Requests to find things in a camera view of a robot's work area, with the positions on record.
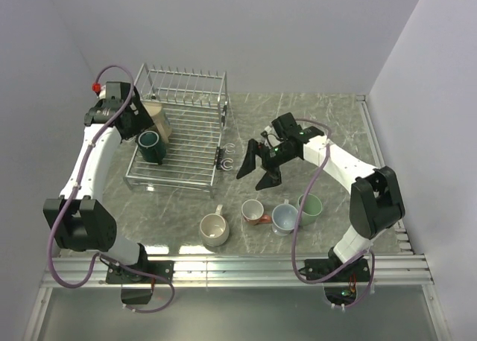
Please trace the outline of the beige dragon pattern mug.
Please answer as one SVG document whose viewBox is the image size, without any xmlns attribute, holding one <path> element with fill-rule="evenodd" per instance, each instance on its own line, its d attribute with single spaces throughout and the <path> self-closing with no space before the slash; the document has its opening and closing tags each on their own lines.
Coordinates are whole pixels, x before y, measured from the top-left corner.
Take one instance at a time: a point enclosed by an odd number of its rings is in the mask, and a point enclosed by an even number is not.
<svg viewBox="0 0 477 341">
<path fill-rule="evenodd" d="M 172 127 L 168 116 L 165 113 L 164 106 L 158 102 L 147 102 L 143 103 L 148 114 L 151 116 L 158 133 L 161 136 L 161 139 L 168 144 L 169 137 L 172 133 Z"/>
</svg>

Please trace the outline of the dark green mug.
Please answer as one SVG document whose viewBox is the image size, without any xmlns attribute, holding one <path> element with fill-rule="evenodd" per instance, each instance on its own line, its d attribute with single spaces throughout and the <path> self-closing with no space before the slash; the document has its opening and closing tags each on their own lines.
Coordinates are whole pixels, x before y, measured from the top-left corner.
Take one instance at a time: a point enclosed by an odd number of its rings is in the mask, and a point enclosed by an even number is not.
<svg viewBox="0 0 477 341">
<path fill-rule="evenodd" d="M 144 131 L 138 136 L 136 143 L 146 162 L 162 164 L 166 155 L 166 147 L 159 133 L 153 130 Z"/>
</svg>

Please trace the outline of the silver wire dish rack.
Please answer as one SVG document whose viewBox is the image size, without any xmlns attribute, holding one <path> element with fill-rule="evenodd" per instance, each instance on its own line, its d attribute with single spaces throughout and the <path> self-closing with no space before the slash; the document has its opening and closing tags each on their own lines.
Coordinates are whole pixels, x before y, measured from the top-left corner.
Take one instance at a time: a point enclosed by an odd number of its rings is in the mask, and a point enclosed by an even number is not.
<svg viewBox="0 0 477 341">
<path fill-rule="evenodd" d="M 143 104 L 163 108 L 172 131 L 161 165 L 134 151 L 124 177 L 128 187 L 212 194 L 230 102 L 227 74 L 142 64 L 135 85 Z"/>
</svg>

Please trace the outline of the beige speckled round mug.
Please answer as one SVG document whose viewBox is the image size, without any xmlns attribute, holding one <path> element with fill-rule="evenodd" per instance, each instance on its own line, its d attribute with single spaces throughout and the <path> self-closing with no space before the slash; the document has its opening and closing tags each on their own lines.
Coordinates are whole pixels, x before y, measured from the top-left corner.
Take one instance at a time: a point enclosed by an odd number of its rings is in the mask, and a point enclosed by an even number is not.
<svg viewBox="0 0 477 341">
<path fill-rule="evenodd" d="M 223 216 L 222 204 L 215 212 L 202 218 L 199 224 L 200 238 L 205 246 L 217 247 L 225 244 L 230 236 L 230 226 Z"/>
</svg>

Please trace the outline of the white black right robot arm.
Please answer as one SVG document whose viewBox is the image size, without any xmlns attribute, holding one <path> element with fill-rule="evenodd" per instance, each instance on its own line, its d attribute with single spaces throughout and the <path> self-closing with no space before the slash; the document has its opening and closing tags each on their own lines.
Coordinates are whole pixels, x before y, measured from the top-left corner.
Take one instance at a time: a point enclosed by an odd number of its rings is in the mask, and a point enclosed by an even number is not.
<svg viewBox="0 0 477 341">
<path fill-rule="evenodd" d="M 279 167 L 299 158 L 326 172 L 350 194 L 350 227 L 332 248 L 335 258 L 328 263 L 328 271 L 337 281 L 348 279 L 354 272 L 352 260 L 357 254 L 369 248 L 383 230 L 405 216 L 394 170 L 388 166 L 377 168 L 359 160 L 316 127 L 286 133 L 281 142 L 270 147 L 255 139 L 249 140 L 237 179 L 255 170 L 257 157 L 265 171 L 256 184 L 257 191 L 280 185 Z"/>
</svg>

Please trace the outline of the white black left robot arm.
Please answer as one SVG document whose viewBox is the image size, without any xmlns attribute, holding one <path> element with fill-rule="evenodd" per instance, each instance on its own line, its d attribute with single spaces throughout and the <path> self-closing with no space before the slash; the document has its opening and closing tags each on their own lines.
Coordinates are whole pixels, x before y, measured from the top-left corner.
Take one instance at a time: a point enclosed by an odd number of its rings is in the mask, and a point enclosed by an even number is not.
<svg viewBox="0 0 477 341">
<path fill-rule="evenodd" d="M 103 205 L 103 193 L 119 145 L 151 128 L 153 120 L 131 83 L 94 83 L 93 90 L 98 100 L 85 115 L 82 146 L 72 174 L 59 196 L 43 205 L 51 229 L 47 256 L 53 257 L 53 245 L 98 252 L 124 264 L 125 276 L 141 283 L 151 267 L 143 260 L 144 248 L 118 231 L 115 218 Z"/>
</svg>

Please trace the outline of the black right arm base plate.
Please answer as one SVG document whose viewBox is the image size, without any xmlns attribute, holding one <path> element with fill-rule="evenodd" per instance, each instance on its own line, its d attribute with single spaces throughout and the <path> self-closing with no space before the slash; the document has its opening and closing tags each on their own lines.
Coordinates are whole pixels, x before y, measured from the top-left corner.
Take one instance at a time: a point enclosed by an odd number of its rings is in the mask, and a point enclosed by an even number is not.
<svg viewBox="0 0 477 341">
<path fill-rule="evenodd" d="M 308 281 L 318 280 L 326 275 L 334 272 L 342 265 L 337 258 L 328 259 L 306 259 L 305 266 L 299 269 L 302 276 L 305 276 Z M 372 258 L 367 260 L 360 257 L 357 261 L 346 266 L 342 271 L 336 273 L 327 282 L 334 283 L 358 283 L 358 282 L 372 282 L 374 278 L 376 261 Z"/>
</svg>

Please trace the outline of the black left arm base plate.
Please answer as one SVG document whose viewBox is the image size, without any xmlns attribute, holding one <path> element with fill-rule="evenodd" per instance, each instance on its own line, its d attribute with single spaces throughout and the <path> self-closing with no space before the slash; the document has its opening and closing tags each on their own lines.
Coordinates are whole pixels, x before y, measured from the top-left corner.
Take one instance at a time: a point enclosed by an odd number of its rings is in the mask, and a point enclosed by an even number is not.
<svg viewBox="0 0 477 341">
<path fill-rule="evenodd" d="M 146 261 L 127 266 L 126 269 L 113 263 L 108 263 L 107 266 L 107 284 L 150 284 L 153 278 L 145 273 L 172 281 L 174 271 L 173 261 Z"/>
</svg>

